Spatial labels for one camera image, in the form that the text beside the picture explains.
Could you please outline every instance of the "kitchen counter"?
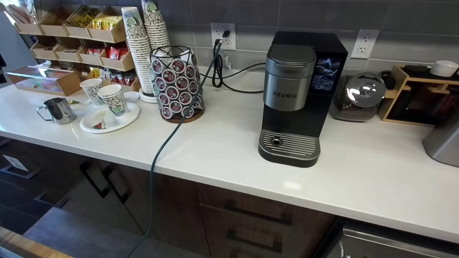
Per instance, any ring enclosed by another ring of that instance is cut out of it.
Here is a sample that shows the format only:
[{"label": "kitchen counter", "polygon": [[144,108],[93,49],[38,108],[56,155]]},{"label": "kitchen counter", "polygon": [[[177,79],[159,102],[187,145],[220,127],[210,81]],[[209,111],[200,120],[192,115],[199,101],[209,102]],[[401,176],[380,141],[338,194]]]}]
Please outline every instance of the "kitchen counter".
[{"label": "kitchen counter", "polygon": [[[459,244],[459,168],[424,154],[420,141],[430,128],[327,118],[317,165],[294,168],[258,155],[261,95],[212,88],[203,94],[203,117],[179,130],[157,161],[157,174]],[[156,107],[137,102],[142,112],[130,127],[89,135],[78,122],[91,107],[76,105],[77,121],[54,125],[34,112],[48,98],[1,90],[0,137],[147,171],[175,128]],[[86,98],[78,92],[68,100]]]}]

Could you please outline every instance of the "coffee maker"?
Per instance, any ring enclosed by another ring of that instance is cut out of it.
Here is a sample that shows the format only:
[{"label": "coffee maker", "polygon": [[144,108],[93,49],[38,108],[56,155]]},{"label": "coffee maker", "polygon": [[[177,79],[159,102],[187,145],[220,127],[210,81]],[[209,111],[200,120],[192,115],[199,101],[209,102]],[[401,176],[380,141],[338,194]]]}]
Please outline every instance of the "coffee maker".
[{"label": "coffee maker", "polygon": [[318,137],[345,58],[335,35],[275,34],[265,68],[262,158],[302,168],[317,163]]}]

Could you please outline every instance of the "cup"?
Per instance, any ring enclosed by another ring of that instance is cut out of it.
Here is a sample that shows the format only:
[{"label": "cup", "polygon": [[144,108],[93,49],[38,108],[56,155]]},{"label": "cup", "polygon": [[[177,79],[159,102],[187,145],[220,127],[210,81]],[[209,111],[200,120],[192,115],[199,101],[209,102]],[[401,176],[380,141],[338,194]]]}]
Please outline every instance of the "cup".
[{"label": "cup", "polygon": [[76,120],[73,110],[64,98],[53,98],[45,101],[35,110],[37,115],[45,122],[54,122],[58,125],[70,124]]},{"label": "cup", "polygon": [[97,95],[100,100],[103,100],[114,117],[120,117],[126,112],[126,100],[120,85],[103,87],[97,91]]},{"label": "cup", "polygon": [[87,79],[80,84],[80,88],[89,97],[90,102],[96,107],[103,105],[103,101],[99,98],[97,91],[101,88],[101,79]]},{"label": "cup", "polygon": [[454,62],[436,61],[430,69],[430,74],[440,78],[451,78],[457,69],[459,69],[459,65]]}]

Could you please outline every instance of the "electrical outlet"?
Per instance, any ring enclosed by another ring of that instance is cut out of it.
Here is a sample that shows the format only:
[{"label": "electrical outlet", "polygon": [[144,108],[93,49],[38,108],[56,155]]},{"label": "electrical outlet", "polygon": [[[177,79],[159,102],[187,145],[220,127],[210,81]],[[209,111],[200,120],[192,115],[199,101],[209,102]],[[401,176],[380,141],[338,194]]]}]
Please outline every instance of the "electrical outlet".
[{"label": "electrical outlet", "polygon": [[368,59],[373,52],[377,35],[378,31],[358,31],[358,36],[355,39],[355,45],[350,58]]},{"label": "electrical outlet", "polygon": [[[223,32],[229,31],[229,38],[223,39]],[[235,51],[235,26],[233,24],[210,24],[212,47],[220,39],[220,49]]]}]

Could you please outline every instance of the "black cable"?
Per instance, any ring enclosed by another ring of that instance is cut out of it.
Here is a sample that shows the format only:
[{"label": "black cable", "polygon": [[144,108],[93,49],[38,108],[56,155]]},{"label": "black cable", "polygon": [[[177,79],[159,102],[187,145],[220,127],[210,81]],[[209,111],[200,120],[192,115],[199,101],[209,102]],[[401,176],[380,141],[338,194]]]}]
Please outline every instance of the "black cable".
[{"label": "black cable", "polygon": [[229,85],[226,85],[225,84],[225,81],[223,81],[223,59],[220,58],[220,55],[219,55],[219,48],[220,48],[220,41],[215,41],[215,44],[213,44],[213,49],[212,49],[212,52],[213,52],[213,61],[212,61],[212,67],[213,67],[213,75],[212,75],[212,87],[213,88],[226,88],[226,90],[229,90],[229,91],[232,91],[232,92],[236,92],[236,94],[246,94],[246,95],[258,95],[258,94],[262,94],[264,91],[253,91],[253,92],[251,92],[251,91],[241,91],[241,90],[235,90],[235,88],[231,88]]},{"label": "black cable", "polygon": [[[209,68],[206,69],[203,78],[202,78],[202,82],[199,84],[199,91],[202,91],[202,87],[205,84],[205,81],[209,78],[209,72],[210,72],[210,68],[212,68],[212,64],[213,64],[213,59],[209,65]],[[153,174],[154,174],[154,168],[156,168],[156,161],[162,153],[162,150],[169,144],[169,141],[173,138],[173,135],[177,133],[177,130],[182,127],[183,124],[183,118],[179,121],[179,124],[175,127],[175,130],[172,131],[172,134],[167,137],[166,141],[163,141],[163,144],[160,145],[160,148],[157,150],[156,155],[154,155],[154,160],[152,163],[152,167],[149,170],[149,203],[150,203],[150,221],[149,221],[149,226],[147,226],[147,230],[146,233],[137,240],[137,243],[133,246],[133,249],[129,251],[127,254],[127,258],[132,257],[132,254],[140,247],[140,244],[146,240],[146,237],[150,234],[152,229],[153,229]]]},{"label": "black cable", "polygon": [[246,68],[242,68],[241,71],[238,71],[238,72],[235,72],[235,74],[231,74],[231,75],[226,75],[226,77],[223,77],[222,79],[228,79],[228,78],[233,78],[233,77],[236,77],[236,75],[239,75],[239,74],[243,74],[245,71],[251,71],[251,69],[253,69],[253,68],[256,68],[256,67],[264,67],[265,64],[253,64],[253,65],[249,65],[249,67],[246,67]]}]

